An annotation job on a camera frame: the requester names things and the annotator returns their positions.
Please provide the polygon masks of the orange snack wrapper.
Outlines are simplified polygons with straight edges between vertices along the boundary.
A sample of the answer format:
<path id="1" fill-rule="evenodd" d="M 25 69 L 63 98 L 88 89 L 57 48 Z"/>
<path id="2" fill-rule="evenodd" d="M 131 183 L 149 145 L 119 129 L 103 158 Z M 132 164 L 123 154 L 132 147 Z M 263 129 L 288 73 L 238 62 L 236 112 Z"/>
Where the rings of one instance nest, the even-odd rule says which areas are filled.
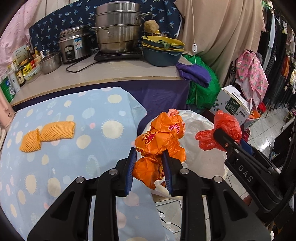
<path id="1" fill-rule="evenodd" d="M 154 190 L 155 182 L 164 178 L 162 153 L 167 150 L 170 157 L 181 163 L 186 160 L 185 149 L 179 139 L 185 134 L 185 123 L 176 109 L 160 113 L 150 125 L 150 130 L 135 139 L 135 148 L 141 154 L 133 169 L 134 178 Z"/>

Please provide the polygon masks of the red plastic bag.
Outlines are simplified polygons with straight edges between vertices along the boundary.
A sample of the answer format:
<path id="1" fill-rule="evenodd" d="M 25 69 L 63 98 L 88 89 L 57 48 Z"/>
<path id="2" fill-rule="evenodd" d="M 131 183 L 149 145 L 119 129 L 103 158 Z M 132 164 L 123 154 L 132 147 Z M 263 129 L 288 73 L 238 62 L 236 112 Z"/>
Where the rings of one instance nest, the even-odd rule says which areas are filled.
<path id="1" fill-rule="evenodd" d="M 238 120 L 221 110 L 215 114 L 212 130 L 199 131 L 195 135 L 195 139 L 199 141 L 199 148 L 204 151 L 227 151 L 235 143 L 239 145 L 241 138 L 242 131 Z"/>

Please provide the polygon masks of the white lined trash bin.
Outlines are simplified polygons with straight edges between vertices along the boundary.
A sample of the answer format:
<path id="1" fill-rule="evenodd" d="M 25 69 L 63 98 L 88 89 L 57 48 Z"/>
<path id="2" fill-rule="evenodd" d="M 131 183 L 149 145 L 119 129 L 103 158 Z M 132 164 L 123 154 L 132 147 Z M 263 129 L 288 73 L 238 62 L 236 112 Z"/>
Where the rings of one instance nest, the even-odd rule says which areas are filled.
<path id="1" fill-rule="evenodd" d="M 226 153 L 219 149 L 204 151 L 199 148 L 199 141 L 195 139 L 196 133 L 211 130 L 214 128 L 214 125 L 205 117 L 191 110 L 178 111 L 185 123 L 185 134 L 179 139 L 180 146 L 184 148 L 186 152 L 186 160 L 182 165 L 195 172 L 200 177 L 211 179 L 214 176 L 221 176 L 225 178 L 228 172 L 224 164 Z M 143 133 L 150 130 L 151 122 L 144 129 Z M 164 178 L 162 180 L 157 180 L 155 182 L 156 188 L 152 190 L 152 192 L 159 196 L 169 198 L 170 194 L 165 190 L 163 185 Z"/>

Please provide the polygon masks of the blue dotted tablecloth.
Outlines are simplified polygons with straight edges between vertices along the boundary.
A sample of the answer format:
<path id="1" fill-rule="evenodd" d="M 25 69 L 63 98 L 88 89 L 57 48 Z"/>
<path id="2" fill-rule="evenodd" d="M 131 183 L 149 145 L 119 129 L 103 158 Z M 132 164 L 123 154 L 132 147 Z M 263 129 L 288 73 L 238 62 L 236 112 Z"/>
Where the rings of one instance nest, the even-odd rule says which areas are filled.
<path id="1" fill-rule="evenodd" d="M 146 114 L 119 87 L 64 95 L 18 111 L 1 153 L 1 208 L 17 233 L 27 238 L 77 177 L 98 177 L 128 157 Z M 74 137 L 43 142 L 31 153 L 20 150 L 25 134 L 56 121 L 73 121 Z"/>

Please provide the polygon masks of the orange foam net right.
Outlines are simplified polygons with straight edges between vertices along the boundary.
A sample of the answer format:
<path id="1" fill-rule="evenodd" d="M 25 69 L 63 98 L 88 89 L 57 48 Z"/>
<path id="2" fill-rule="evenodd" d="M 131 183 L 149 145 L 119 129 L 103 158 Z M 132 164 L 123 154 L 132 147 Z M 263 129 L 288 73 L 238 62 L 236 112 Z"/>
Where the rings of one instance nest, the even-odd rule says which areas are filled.
<path id="1" fill-rule="evenodd" d="M 41 131 L 41 141 L 51 142 L 74 138 L 76 124 L 73 121 L 58 121 L 46 124 Z"/>

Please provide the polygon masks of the orange foam net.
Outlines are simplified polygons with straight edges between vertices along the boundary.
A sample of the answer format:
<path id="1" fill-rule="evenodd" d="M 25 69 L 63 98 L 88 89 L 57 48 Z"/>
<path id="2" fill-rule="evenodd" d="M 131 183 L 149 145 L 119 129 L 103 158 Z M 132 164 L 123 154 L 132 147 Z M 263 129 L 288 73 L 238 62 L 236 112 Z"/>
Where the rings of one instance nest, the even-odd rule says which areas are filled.
<path id="1" fill-rule="evenodd" d="M 38 129 L 24 135 L 20 145 L 20 151 L 25 153 L 39 151 L 41 149 L 41 137 Z"/>
<path id="2" fill-rule="evenodd" d="M 74 138 L 76 124 L 73 121 L 58 121 L 46 124 L 41 131 L 41 141 L 51 142 Z"/>

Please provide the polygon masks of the orange foam net left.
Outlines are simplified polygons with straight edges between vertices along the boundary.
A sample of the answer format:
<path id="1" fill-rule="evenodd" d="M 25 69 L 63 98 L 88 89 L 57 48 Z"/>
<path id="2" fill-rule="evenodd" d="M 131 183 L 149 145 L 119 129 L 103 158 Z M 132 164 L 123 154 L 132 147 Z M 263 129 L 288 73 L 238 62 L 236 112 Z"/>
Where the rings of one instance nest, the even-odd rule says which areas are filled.
<path id="1" fill-rule="evenodd" d="M 41 137 L 38 129 L 24 135 L 20 145 L 20 151 L 25 153 L 39 151 L 41 149 Z"/>

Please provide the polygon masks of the pink floral garment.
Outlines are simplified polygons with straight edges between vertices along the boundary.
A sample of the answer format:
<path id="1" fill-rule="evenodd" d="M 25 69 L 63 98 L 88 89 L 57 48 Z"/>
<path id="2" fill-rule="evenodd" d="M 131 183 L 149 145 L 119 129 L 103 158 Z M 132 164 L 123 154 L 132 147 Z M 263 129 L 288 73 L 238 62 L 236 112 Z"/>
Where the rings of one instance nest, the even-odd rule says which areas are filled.
<path id="1" fill-rule="evenodd" d="M 237 58 L 235 68 L 236 83 L 245 99 L 252 102 L 252 107 L 257 109 L 265 97 L 269 83 L 256 53 L 245 50 Z"/>

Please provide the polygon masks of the small steel pot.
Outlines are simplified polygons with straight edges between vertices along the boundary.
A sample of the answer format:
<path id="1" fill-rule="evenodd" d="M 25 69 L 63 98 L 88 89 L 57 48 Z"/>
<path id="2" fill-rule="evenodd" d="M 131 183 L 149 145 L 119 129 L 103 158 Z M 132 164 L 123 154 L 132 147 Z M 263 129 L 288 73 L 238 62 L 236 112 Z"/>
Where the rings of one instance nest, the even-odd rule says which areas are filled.
<path id="1" fill-rule="evenodd" d="M 39 62 L 43 74 L 49 74 L 55 71 L 61 66 L 61 64 L 60 52 L 50 53 Z"/>

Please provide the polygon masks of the pink electric kettle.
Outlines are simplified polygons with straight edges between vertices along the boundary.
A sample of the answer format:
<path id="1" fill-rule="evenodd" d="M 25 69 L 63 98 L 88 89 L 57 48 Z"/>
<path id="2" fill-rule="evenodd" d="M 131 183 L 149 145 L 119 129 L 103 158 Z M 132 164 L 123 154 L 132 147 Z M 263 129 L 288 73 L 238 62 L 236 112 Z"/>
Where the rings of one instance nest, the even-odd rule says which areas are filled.
<path id="1" fill-rule="evenodd" d="M 15 116 L 15 111 L 5 98 L 2 90 L 0 91 L 0 121 L 3 128 L 7 128 Z"/>

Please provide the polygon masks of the steel rice cooker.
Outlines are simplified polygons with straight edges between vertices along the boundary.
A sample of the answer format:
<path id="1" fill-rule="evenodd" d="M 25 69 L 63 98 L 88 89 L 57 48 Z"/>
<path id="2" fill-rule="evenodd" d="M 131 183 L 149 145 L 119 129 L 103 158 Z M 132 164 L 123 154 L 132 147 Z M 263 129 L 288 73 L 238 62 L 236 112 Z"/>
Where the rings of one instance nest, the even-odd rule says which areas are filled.
<path id="1" fill-rule="evenodd" d="M 62 62 L 72 63 L 91 55 L 91 33 L 87 25 L 62 30 L 58 40 Z"/>

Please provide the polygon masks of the soy sauce bottle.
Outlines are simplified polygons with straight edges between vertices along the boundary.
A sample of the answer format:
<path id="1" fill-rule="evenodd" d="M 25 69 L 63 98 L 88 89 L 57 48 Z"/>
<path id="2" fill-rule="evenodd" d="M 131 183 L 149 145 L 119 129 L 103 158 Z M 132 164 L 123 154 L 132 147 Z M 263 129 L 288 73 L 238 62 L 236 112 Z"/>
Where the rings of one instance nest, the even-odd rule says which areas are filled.
<path id="1" fill-rule="evenodd" d="M 15 74 L 16 74 L 16 78 L 18 80 L 18 83 L 19 83 L 20 87 L 22 87 L 26 82 L 26 80 L 23 77 L 22 70 L 19 68 L 16 60 L 13 60 L 13 65 L 15 68 Z"/>

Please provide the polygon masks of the white cylinder canister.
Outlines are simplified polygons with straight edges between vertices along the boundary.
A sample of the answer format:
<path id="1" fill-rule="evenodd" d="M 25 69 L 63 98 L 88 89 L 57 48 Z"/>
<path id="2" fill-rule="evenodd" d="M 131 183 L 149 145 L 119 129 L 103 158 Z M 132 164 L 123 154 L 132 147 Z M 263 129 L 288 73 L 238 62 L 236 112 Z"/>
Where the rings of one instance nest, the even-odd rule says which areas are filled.
<path id="1" fill-rule="evenodd" d="M 19 82 L 18 82 L 15 72 L 13 70 L 9 70 L 8 77 L 12 83 L 12 86 L 13 86 L 15 92 L 18 93 L 20 91 L 21 87 L 19 85 Z"/>

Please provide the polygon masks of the beige curtain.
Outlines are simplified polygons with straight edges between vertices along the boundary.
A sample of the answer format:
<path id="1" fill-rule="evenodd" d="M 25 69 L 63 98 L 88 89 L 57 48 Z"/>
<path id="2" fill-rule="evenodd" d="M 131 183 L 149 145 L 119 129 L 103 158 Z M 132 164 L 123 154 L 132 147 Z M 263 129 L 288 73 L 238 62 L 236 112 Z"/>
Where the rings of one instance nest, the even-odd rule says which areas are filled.
<path id="1" fill-rule="evenodd" d="M 245 50 L 256 52 L 264 29 L 261 1 L 175 1 L 182 15 L 178 39 L 185 53 L 197 55 L 224 82 L 230 63 Z"/>

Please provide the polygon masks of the pink floral curtain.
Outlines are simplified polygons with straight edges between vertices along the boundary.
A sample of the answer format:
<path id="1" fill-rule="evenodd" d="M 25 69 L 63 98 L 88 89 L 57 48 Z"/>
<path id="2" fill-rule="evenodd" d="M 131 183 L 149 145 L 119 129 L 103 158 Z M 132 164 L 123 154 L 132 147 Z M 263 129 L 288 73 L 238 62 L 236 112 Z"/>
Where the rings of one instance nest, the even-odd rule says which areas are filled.
<path id="1" fill-rule="evenodd" d="M 1 76 L 6 72 L 13 52 L 29 42 L 29 27 L 39 4 L 39 0 L 29 0 L 24 3 L 4 30 L 1 36 Z"/>

